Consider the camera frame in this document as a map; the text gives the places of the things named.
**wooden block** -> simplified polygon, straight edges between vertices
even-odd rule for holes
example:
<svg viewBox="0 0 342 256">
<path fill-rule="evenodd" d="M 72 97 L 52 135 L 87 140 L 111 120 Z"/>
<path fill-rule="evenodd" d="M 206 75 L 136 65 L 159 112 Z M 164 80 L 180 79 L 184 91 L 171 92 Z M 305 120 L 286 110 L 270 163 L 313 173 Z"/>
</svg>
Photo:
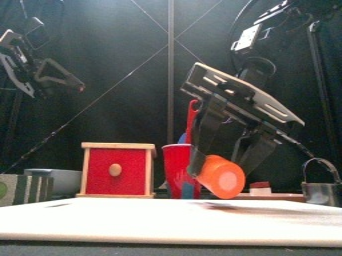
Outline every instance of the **wooden block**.
<svg viewBox="0 0 342 256">
<path fill-rule="evenodd" d="M 81 189 L 77 197 L 154 197 L 154 144 L 81 143 Z"/>
</svg>

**metal cup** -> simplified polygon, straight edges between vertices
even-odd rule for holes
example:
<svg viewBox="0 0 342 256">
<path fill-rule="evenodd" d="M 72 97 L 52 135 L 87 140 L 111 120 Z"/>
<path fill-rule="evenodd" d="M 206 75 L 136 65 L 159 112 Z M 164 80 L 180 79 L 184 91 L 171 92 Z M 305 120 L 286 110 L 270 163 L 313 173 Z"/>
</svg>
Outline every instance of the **metal cup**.
<svg viewBox="0 0 342 256">
<path fill-rule="evenodd" d="M 311 161 L 323 164 L 327 171 L 334 176 L 334 183 L 307 183 L 306 166 Z M 342 207 L 342 183 L 335 166 L 322 158 L 313 158 L 303 164 L 305 182 L 302 182 L 302 191 L 306 202 L 310 204 Z"/>
</svg>

